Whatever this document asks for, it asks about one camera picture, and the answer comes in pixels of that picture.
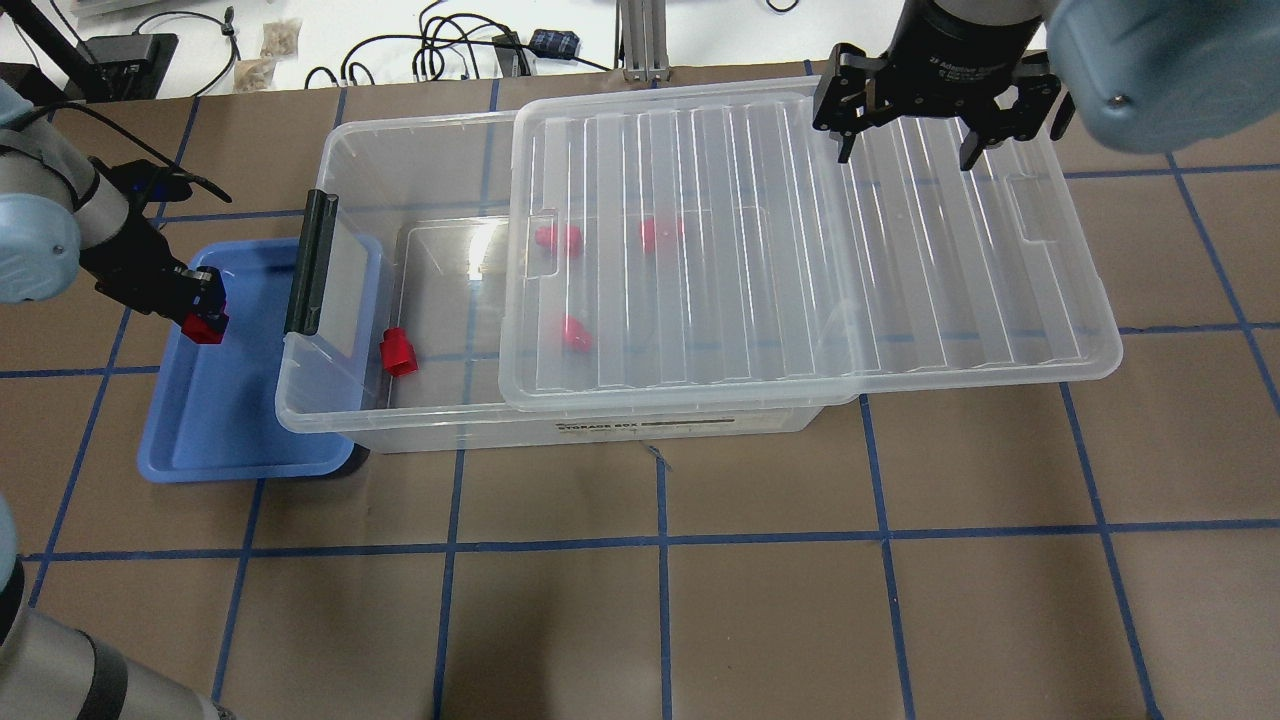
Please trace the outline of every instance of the clear plastic storage box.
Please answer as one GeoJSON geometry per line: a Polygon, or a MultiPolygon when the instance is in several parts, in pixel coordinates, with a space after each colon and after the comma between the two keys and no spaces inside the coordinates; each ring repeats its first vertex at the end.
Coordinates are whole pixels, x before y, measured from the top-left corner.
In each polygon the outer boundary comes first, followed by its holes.
{"type": "Polygon", "coordinates": [[[782,432],[863,392],[1097,378],[1120,340],[1044,138],[813,131],[817,78],[337,128],[276,414],[380,452],[782,432]],[[420,370],[378,364],[403,327],[420,370]]]}

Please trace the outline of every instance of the white wall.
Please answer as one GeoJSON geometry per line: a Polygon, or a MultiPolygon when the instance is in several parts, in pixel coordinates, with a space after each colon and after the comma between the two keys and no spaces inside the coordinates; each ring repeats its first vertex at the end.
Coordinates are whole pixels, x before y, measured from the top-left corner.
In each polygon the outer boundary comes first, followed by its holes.
{"type": "MultiPolygon", "coordinates": [[[[61,27],[49,9],[49,0],[36,0],[36,4],[61,27]]],[[[246,58],[259,55],[264,22],[302,18],[298,56],[280,61],[275,70],[274,87],[287,90],[302,87],[303,77],[315,65],[328,65],[337,72],[347,50],[365,37],[416,32],[417,13],[426,0],[168,0],[83,19],[70,13],[73,4],[74,0],[59,3],[83,37],[125,35],[138,20],[160,10],[196,10],[221,18],[223,9],[232,4],[246,58]]],[[[668,53],[673,65],[826,58],[838,41],[855,42],[874,55],[888,44],[901,12],[900,0],[800,0],[800,5],[786,15],[774,14],[764,0],[667,0],[667,5],[668,53]]],[[[612,65],[614,0],[447,0],[433,14],[457,12],[489,15],[511,26],[525,40],[535,28],[572,29],[582,38],[580,54],[584,58],[612,65]]],[[[147,29],[173,32],[180,38],[161,97],[195,92],[227,60],[227,40],[212,23],[193,18],[166,19],[150,23],[147,29]]],[[[408,63],[415,49],[412,41],[388,40],[366,46],[356,59],[369,65],[379,83],[411,82],[408,63]]],[[[448,55],[451,72],[456,72],[457,58],[452,53],[448,55]]],[[[476,56],[481,70],[495,74],[490,49],[477,47],[476,56]]],[[[31,61],[9,18],[0,19],[0,60],[31,61]]],[[[41,63],[50,79],[59,86],[65,82],[65,76],[42,54],[41,63]]],[[[589,68],[547,60],[538,64],[539,74],[581,70],[589,68]]],[[[210,94],[230,92],[230,87],[228,77],[210,94]]]]}

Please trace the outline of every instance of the blue tape line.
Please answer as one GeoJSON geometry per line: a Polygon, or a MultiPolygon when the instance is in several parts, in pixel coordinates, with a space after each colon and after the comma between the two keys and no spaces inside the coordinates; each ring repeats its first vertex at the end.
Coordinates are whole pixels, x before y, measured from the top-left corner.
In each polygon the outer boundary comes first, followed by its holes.
{"type": "Polygon", "coordinates": [[[1235,323],[1213,323],[1204,325],[1151,325],[1147,328],[1120,328],[1120,334],[1175,334],[1175,333],[1221,333],[1236,332],[1240,325],[1235,323]]]}
{"type": "Polygon", "coordinates": [[[668,544],[777,544],[791,542],[856,542],[878,541],[878,530],[828,530],[805,533],[728,533],[708,536],[671,536],[668,544]]]}
{"type": "MultiPolygon", "coordinates": [[[[493,113],[498,109],[498,81],[493,81],[493,86],[489,90],[489,111],[493,113]]],[[[488,123],[484,131],[484,155],[480,161],[480,206],[484,208],[489,202],[489,177],[490,165],[493,164],[493,123],[488,123]]],[[[467,360],[462,366],[462,405],[471,405],[471,382],[475,378],[475,361],[471,357],[472,350],[475,350],[476,341],[476,314],[479,313],[480,305],[480,282],[481,281],[468,281],[467,282],[467,340],[466,340],[466,355],[467,360]]]]}
{"type": "Polygon", "coordinates": [[[1184,168],[1181,165],[1178,165],[1175,160],[1174,165],[1176,165],[1174,170],[1175,173],[1193,174],[1193,176],[1212,176],[1217,173],[1267,173],[1267,172],[1280,170],[1280,163],[1258,163],[1247,165],[1216,165],[1216,167],[1206,165],[1197,168],[1184,168]]]}
{"type": "Polygon", "coordinates": [[[443,542],[401,544],[335,544],[329,547],[256,547],[253,557],[371,557],[378,555],[438,555],[449,550],[443,542]]]}
{"type": "Polygon", "coordinates": [[[102,368],[77,368],[70,370],[0,370],[0,379],[10,378],[67,378],[81,375],[101,375],[102,368]]]}
{"type": "MultiPolygon", "coordinates": [[[[466,468],[465,450],[456,451],[453,456],[453,500],[449,502],[449,536],[451,548],[458,542],[458,515],[462,509],[462,475],[466,468]]],[[[440,625],[439,635],[435,639],[435,682],[433,683],[431,717],[440,720],[444,707],[444,662],[449,651],[449,616],[453,605],[453,564],[457,553],[449,550],[444,553],[444,582],[440,585],[440,625]]]]}
{"type": "Polygon", "coordinates": [[[342,124],[342,117],[347,113],[347,88],[338,90],[338,111],[333,114],[333,127],[342,124]]]}
{"type": "Polygon", "coordinates": [[[113,375],[154,375],[160,372],[160,365],[132,365],[128,368],[115,368],[113,375]]]}
{"type": "MultiPolygon", "coordinates": [[[[131,365],[128,368],[114,368],[113,375],[147,375],[159,373],[160,365],[131,365]]],[[[61,370],[0,370],[0,379],[13,378],[77,378],[101,375],[106,368],[72,368],[61,370]]]]}
{"type": "Polygon", "coordinates": [[[671,562],[667,541],[667,460],[657,448],[653,464],[657,471],[658,492],[658,634],[662,666],[662,719],[671,720],[671,562]]]}
{"type": "Polygon", "coordinates": [[[1169,160],[1169,168],[1174,172],[1174,182],[1178,183],[1178,192],[1183,196],[1183,202],[1187,205],[1187,211],[1192,214],[1192,222],[1196,223],[1196,232],[1199,233],[1201,242],[1204,245],[1204,252],[1208,254],[1210,263],[1213,265],[1213,272],[1217,273],[1219,282],[1222,283],[1222,291],[1226,293],[1228,302],[1231,304],[1231,311],[1235,313],[1235,319],[1240,324],[1240,331],[1244,333],[1244,341],[1249,345],[1249,352],[1253,354],[1253,361],[1258,366],[1258,374],[1262,375],[1262,384],[1267,388],[1267,396],[1271,397],[1271,407],[1275,409],[1276,414],[1280,415],[1280,392],[1276,391],[1276,383],[1271,378],[1271,369],[1267,368],[1267,360],[1262,356],[1262,348],[1258,346],[1258,338],[1253,337],[1253,328],[1249,325],[1249,319],[1244,315],[1244,306],[1240,305],[1240,299],[1235,295],[1235,288],[1231,287],[1230,278],[1226,277],[1226,268],[1222,265],[1221,258],[1217,255],[1217,249],[1213,247],[1213,240],[1208,236],[1208,228],[1204,225],[1203,218],[1201,218],[1199,210],[1196,208],[1196,201],[1192,199],[1192,191],[1187,187],[1187,181],[1183,178],[1183,172],[1174,160],[1174,155],[1166,154],[1165,159],[1169,160]]]}
{"type": "MultiPolygon", "coordinates": [[[[234,560],[241,551],[236,548],[197,548],[197,550],[91,550],[83,552],[55,552],[52,562],[114,562],[119,560],[234,560]]],[[[38,560],[36,552],[23,560],[38,560]]]]}
{"type": "Polygon", "coordinates": [[[106,366],[102,368],[102,380],[97,384],[97,395],[93,396],[93,405],[88,411],[88,420],[84,423],[84,433],[81,436],[79,447],[76,448],[76,460],[72,462],[72,471],[67,478],[67,487],[63,497],[58,502],[58,514],[54,516],[54,527],[49,530],[49,541],[45,543],[45,552],[40,559],[40,569],[36,570],[36,579],[31,584],[31,597],[27,605],[36,607],[40,602],[40,592],[45,587],[45,577],[49,574],[49,564],[58,546],[58,536],[63,532],[63,523],[67,520],[67,509],[70,507],[72,495],[76,493],[76,484],[79,480],[81,468],[84,466],[84,455],[88,452],[90,439],[93,437],[93,425],[97,423],[97,414],[102,410],[102,398],[106,397],[106,386],[111,380],[111,368],[115,366],[115,357],[120,352],[120,343],[124,341],[124,328],[129,324],[129,309],[120,313],[120,324],[115,328],[115,340],[111,342],[111,351],[106,356],[106,366]]]}
{"type": "Polygon", "coordinates": [[[1024,538],[1041,536],[1089,536],[1097,525],[1010,525],[992,528],[929,528],[918,530],[890,530],[895,541],[959,539],[959,538],[1024,538]]]}
{"type": "MultiPolygon", "coordinates": [[[[1262,530],[1280,528],[1280,518],[1238,518],[1226,520],[1164,520],[1148,523],[1116,523],[1108,524],[1111,533],[1176,533],[1176,532],[1203,532],[1203,530],[1262,530]]],[[[920,539],[956,539],[956,538],[1012,538],[1012,537],[1044,537],[1044,536],[1088,536],[1102,530],[1097,525],[1011,525],[1011,527],[984,527],[984,528],[919,528],[919,529],[891,529],[888,537],[895,542],[911,542],[920,539]]],[[[705,534],[705,536],[623,536],[614,538],[580,538],[563,541],[493,541],[493,542],[466,542],[451,546],[445,542],[436,543],[402,543],[402,544],[343,544],[329,547],[266,547],[255,548],[250,552],[252,557],[352,557],[352,556],[379,556],[379,555],[439,555],[452,550],[457,553],[486,553],[486,552],[556,552],[573,550],[602,550],[614,547],[659,547],[667,546],[701,546],[701,544],[778,544],[778,543],[813,543],[813,542],[868,542],[879,541],[883,534],[879,530],[831,530],[831,532],[801,532],[801,533],[740,533],[740,534],[705,534]]],[[[201,559],[238,559],[239,550],[234,548],[204,548],[204,550],[106,550],[83,552],[54,552],[52,562],[93,562],[113,560],[201,560],[201,559]]],[[[41,552],[20,555],[23,561],[36,561],[44,557],[41,552]]]]}
{"type": "Polygon", "coordinates": [[[1147,178],[1169,177],[1172,173],[1165,168],[1152,168],[1144,170],[1076,170],[1062,173],[1066,179],[1098,179],[1098,178],[1147,178]]]}
{"type": "Polygon", "coordinates": [[[244,591],[244,575],[248,573],[250,551],[253,550],[253,536],[257,533],[257,518],[262,509],[262,492],[266,480],[253,484],[253,501],[248,506],[248,521],[244,523],[244,541],[241,543],[239,561],[236,564],[236,584],[232,585],[232,602],[227,607],[227,624],[223,626],[223,644],[218,651],[218,666],[214,670],[214,689],[210,697],[218,702],[223,697],[223,680],[227,679],[227,660],[232,655],[232,638],[236,637],[236,619],[239,616],[239,600],[244,591]]]}
{"type": "Polygon", "coordinates": [[[1075,413],[1075,401],[1071,400],[1071,388],[1066,383],[1059,383],[1057,387],[1062,395],[1062,406],[1066,410],[1068,423],[1071,425],[1071,437],[1075,441],[1075,452],[1080,459],[1084,487],[1089,493],[1089,505],[1093,506],[1093,519],[1098,524],[1102,553],[1106,556],[1107,571],[1111,574],[1111,585],[1115,588],[1120,620],[1124,624],[1125,639],[1129,642],[1129,653],[1133,656],[1134,670],[1138,673],[1138,687],[1142,689],[1142,701],[1147,706],[1148,717],[1161,720],[1164,716],[1160,712],[1160,707],[1156,706],[1156,694],[1152,691],[1151,678],[1147,674],[1147,661],[1142,656],[1142,643],[1138,642],[1138,629],[1133,623],[1133,612],[1129,609],[1129,596],[1124,589],[1124,579],[1120,577],[1120,562],[1116,560],[1115,546],[1111,543],[1111,530],[1107,527],[1106,512],[1102,510],[1102,497],[1098,495],[1098,484],[1093,478],[1093,464],[1089,461],[1089,451],[1084,446],[1084,432],[1080,429],[1080,419],[1075,413]]]}
{"type": "Polygon", "coordinates": [[[1280,518],[1236,520],[1165,520],[1157,523],[1112,523],[1112,533],[1170,533],[1194,530],[1268,530],[1280,528],[1280,518]]]}
{"type": "MultiPolygon", "coordinates": [[[[173,161],[175,164],[182,164],[182,156],[187,154],[187,143],[191,142],[191,131],[196,127],[196,114],[200,113],[200,97],[192,97],[191,110],[187,113],[187,124],[182,128],[182,140],[178,141],[178,151],[173,155],[173,161]]],[[[164,211],[169,208],[169,202],[164,201],[156,206],[156,217],[151,220],[152,223],[159,223],[164,218],[164,211]]]]}
{"type": "Polygon", "coordinates": [[[879,528],[881,560],[884,564],[884,588],[888,593],[888,618],[893,630],[893,651],[897,653],[897,680],[902,687],[902,710],[906,720],[915,720],[915,697],[911,693],[911,673],[906,662],[906,635],[902,632],[902,609],[897,597],[897,573],[893,571],[893,548],[890,539],[888,510],[884,506],[884,484],[881,479],[879,451],[876,448],[876,427],[872,423],[872,405],[865,395],[858,398],[863,415],[863,437],[872,471],[872,493],[876,497],[876,524],[879,528]]]}
{"type": "Polygon", "coordinates": [[[468,363],[480,360],[497,360],[497,352],[442,352],[440,355],[428,355],[420,363],[468,363]]]}

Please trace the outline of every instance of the grid of blue tape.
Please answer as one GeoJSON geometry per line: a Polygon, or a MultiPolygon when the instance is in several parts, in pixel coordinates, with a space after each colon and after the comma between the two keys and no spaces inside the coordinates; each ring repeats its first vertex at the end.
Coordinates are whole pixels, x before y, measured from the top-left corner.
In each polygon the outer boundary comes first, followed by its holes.
{"type": "MultiPolygon", "coordinates": [[[[805,72],[812,74],[813,67],[806,60],[805,72]]],[[[338,97],[338,110],[334,118],[334,127],[342,123],[343,110],[346,108],[347,91],[343,88],[338,97]]],[[[493,90],[490,94],[489,110],[494,111],[498,108],[498,82],[493,82],[493,90]]],[[[200,109],[200,100],[195,100],[191,106],[191,114],[187,120],[186,129],[182,136],[182,142],[178,147],[177,159],[180,161],[183,154],[186,152],[187,143],[191,138],[191,131],[196,122],[196,114],[200,109]]],[[[489,155],[489,142],[492,142],[492,135],[486,141],[485,156],[489,155]]],[[[1213,241],[1210,238],[1208,231],[1196,208],[1192,199],[1190,191],[1187,187],[1184,176],[1188,174],[1208,174],[1208,173],[1244,173],[1244,172],[1276,172],[1280,170],[1280,164],[1258,164],[1258,165],[1231,165],[1231,167],[1217,167],[1217,168],[1181,168],[1178,165],[1172,155],[1166,158],[1169,168],[1167,169],[1151,169],[1151,170],[1106,170],[1106,172],[1083,172],[1083,173],[1066,173],[1069,178],[1097,178],[1097,177],[1143,177],[1143,176],[1165,176],[1172,177],[1178,183],[1179,192],[1187,205],[1187,210],[1190,213],[1196,229],[1199,238],[1204,246],[1213,269],[1217,274],[1219,282],[1221,283],[1222,291],[1226,293],[1231,309],[1235,314],[1235,323],[1221,323],[1221,324],[1207,324],[1207,325],[1157,325],[1148,328],[1121,328],[1121,334],[1169,334],[1169,333],[1215,333],[1215,332],[1239,332],[1244,336],[1248,342],[1249,350],[1257,364],[1258,373],[1261,375],[1262,383],[1267,391],[1267,395],[1275,407],[1276,413],[1280,414],[1280,395],[1276,392],[1275,379],[1272,378],[1270,369],[1267,368],[1266,360],[1258,347],[1256,333],[1260,331],[1280,331],[1280,322],[1252,322],[1244,313],[1239,299],[1231,282],[1228,277],[1225,268],[1217,255],[1217,250],[1213,246],[1213,241]]],[[[484,182],[484,193],[488,195],[488,181],[484,182]]],[[[265,211],[265,213],[221,213],[221,214],[207,214],[207,215],[179,215],[179,217],[166,217],[165,206],[161,205],[160,210],[154,222],[156,223],[182,223],[182,222],[209,222],[209,220],[229,220],[229,219],[251,219],[251,218],[276,218],[276,217],[294,217],[301,215],[302,210],[279,210],[279,211],[265,211]]],[[[468,315],[475,315],[475,296],[471,297],[471,306],[468,307],[468,315]]],[[[40,601],[40,593],[44,587],[45,577],[47,575],[49,566],[52,562],[83,562],[83,561],[118,561],[118,560],[189,560],[189,559],[224,559],[224,560],[237,560],[236,580],[232,591],[230,605],[227,611],[227,621],[223,632],[221,646],[218,659],[218,665],[215,670],[214,683],[212,683],[212,696],[218,700],[221,694],[223,682],[227,673],[227,662],[230,656],[232,643],[234,641],[236,620],[239,611],[239,600],[244,587],[244,578],[248,568],[250,560],[255,557],[342,557],[342,556],[376,556],[376,555],[412,555],[412,553],[443,553],[445,557],[444,564],[444,578],[442,583],[442,596],[440,596],[440,616],[439,616],[439,639],[436,647],[436,666],[434,675],[434,701],[433,701],[433,719],[442,717],[443,698],[444,698],[444,676],[445,676],[445,661],[448,656],[448,629],[449,618],[452,609],[452,588],[453,588],[453,568],[456,556],[458,553],[476,553],[476,552],[544,552],[544,551],[571,551],[571,550],[588,550],[588,548],[618,548],[618,547],[655,547],[658,548],[658,562],[659,562],[659,587],[658,587],[658,602],[659,602],[659,633],[660,633],[660,664],[662,664],[662,711],[666,720],[671,720],[672,711],[672,678],[671,678],[671,592],[669,592],[669,569],[668,569],[668,551],[671,547],[676,546],[692,546],[692,544],[749,544],[749,543],[791,543],[791,542],[877,542],[881,546],[883,569],[884,569],[884,585],[887,592],[887,602],[890,609],[890,621],[893,637],[893,646],[897,655],[897,667],[899,667],[899,680],[902,692],[902,706],[905,711],[905,717],[915,717],[915,705],[911,693],[911,674],[910,662],[906,651],[906,629],[904,628],[902,616],[900,611],[900,598],[897,593],[897,582],[893,569],[893,543],[895,542],[909,542],[918,539],[945,539],[945,538],[1010,538],[1010,537],[1039,537],[1039,536],[1097,536],[1103,547],[1103,555],[1106,557],[1107,570],[1111,575],[1112,587],[1116,594],[1116,603],[1124,625],[1124,632],[1129,643],[1130,653],[1133,656],[1134,671],[1138,678],[1139,687],[1142,689],[1143,701],[1147,707],[1148,716],[1153,719],[1162,717],[1162,714],[1157,705],[1157,698],[1155,691],[1152,689],[1151,679],[1147,674],[1146,660],[1142,653],[1142,644],[1138,637],[1133,621],[1133,614],[1129,607],[1128,594],[1125,592],[1124,578],[1121,574],[1120,565],[1116,560],[1115,550],[1112,546],[1112,536],[1123,533],[1152,533],[1152,532],[1204,532],[1204,530],[1251,530],[1251,529],[1276,529],[1280,528],[1280,518],[1261,518],[1261,519],[1230,519],[1230,520],[1185,520],[1185,521],[1152,521],[1152,523],[1110,523],[1106,519],[1106,512],[1103,509],[1103,501],[1098,492],[1097,483],[1093,478],[1093,469],[1089,462],[1088,448],[1084,442],[1084,430],[1082,429],[1080,420],[1075,413],[1075,404],[1071,398],[1071,389],[1066,383],[1060,383],[1060,392],[1062,396],[1064,411],[1066,413],[1071,434],[1075,441],[1076,452],[1079,455],[1080,468],[1084,475],[1085,489],[1089,496],[1089,501],[1093,507],[1094,523],[1092,524],[1076,524],[1076,525],[1030,525],[1030,527],[989,527],[989,528],[938,528],[938,529],[893,529],[890,523],[888,510],[884,503],[884,491],[881,478],[879,468],[879,454],[876,446],[876,429],[874,419],[872,414],[870,402],[867,396],[859,398],[859,409],[863,419],[864,429],[864,442],[867,443],[867,452],[870,462],[870,477],[872,477],[872,491],[876,501],[876,518],[877,528],[874,530],[849,530],[849,532],[796,532],[796,533],[744,533],[744,534],[696,534],[696,536],[672,536],[667,532],[667,469],[668,465],[662,457],[662,454],[657,448],[650,447],[654,454],[654,466],[655,466],[655,487],[657,487],[657,502],[658,502],[658,527],[653,536],[635,536],[635,537],[609,537],[609,538],[581,538],[581,539],[563,539],[563,541],[531,541],[531,542],[458,542],[458,515],[461,510],[462,501],[462,480],[463,470],[466,464],[466,451],[458,450],[454,457],[454,471],[453,471],[453,495],[449,507],[449,527],[448,527],[448,539],[443,543],[408,543],[408,544],[376,544],[376,546],[333,546],[333,547],[283,547],[283,548],[255,548],[253,536],[257,528],[257,519],[261,511],[262,495],[266,488],[265,479],[259,479],[253,487],[253,497],[250,505],[248,519],[244,528],[243,542],[239,548],[210,548],[210,550],[161,550],[161,551],[91,551],[91,552],[59,552],[56,550],[58,537],[61,532],[63,521],[67,515],[67,509],[70,505],[72,496],[76,491],[76,484],[79,478],[81,466],[84,461],[84,454],[88,448],[90,439],[93,434],[93,427],[97,421],[99,413],[102,406],[102,398],[106,395],[106,388],[110,383],[113,375],[127,375],[127,374],[148,374],[157,373],[159,366],[146,365],[146,366],[116,366],[115,361],[119,355],[120,343],[124,340],[124,332],[129,322],[129,311],[124,310],[120,315],[119,325],[116,328],[115,340],[111,343],[111,350],[108,355],[106,364],[101,368],[84,368],[84,369],[63,369],[63,370],[9,370],[0,372],[0,378],[46,378],[46,377],[72,377],[72,375],[93,375],[101,377],[99,383],[97,393],[93,397],[93,404],[90,410],[88,420],[84,424],[84,432],[81,438],[79,447],[76,454],[76,460],[72,465],[70,475],[67,480],[67,487],[63,493],[61,501],[58,507],[58,514],[54,520],[52,529],[49,534],[49,541],[45,550],[40,553],[24,555],[22,559],[24,561],[38,562],[38,570],[36,573],[35,582],[32,584],[29,603],[35,607],[40,601]]],[[[467,365],[472,365],[477,360],[483,360],[480,354],[474,354],[471,348],[471,334],[474,329],[468,329],[468,341],[466,354],[454,356],[440,356],[439,360],[463,360],[467,365]]],[[[470,389],[470,380],[467,382],[467,389],[470,389]]]]}

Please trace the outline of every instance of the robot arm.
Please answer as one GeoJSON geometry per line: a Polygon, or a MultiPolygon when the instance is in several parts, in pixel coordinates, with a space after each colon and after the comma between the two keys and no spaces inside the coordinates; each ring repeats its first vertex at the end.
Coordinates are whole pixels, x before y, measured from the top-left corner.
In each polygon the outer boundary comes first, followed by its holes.
{"type": "Polygon", "coordinates": [[[221,274],[187,268],[142,215],[157,188],[175,186],[175,173],[146,163],[105,168],[31,110],[0,83],[0,301],[52,297],[78,265],[108,297],[173,320],[196,342],[220,342],[221,274]]]}
{"type": "Polygon", "coordinates": [[[1065,82],[1050,137],[1079,111],[1108,147],[1167,152],[1280,108],[1277,63],[1280,3],[906,0],[883,55],[832,50],[813,126],[840,142],[844,163],[870,127],[959,117],[969,169],[984,147],[1034,137],[1065,82]],[[1042,23],[1048,51],[1027,54],[1042,23]],[[996,97],[1010,87],[1018,97],[1002,108],[996,97]]]}

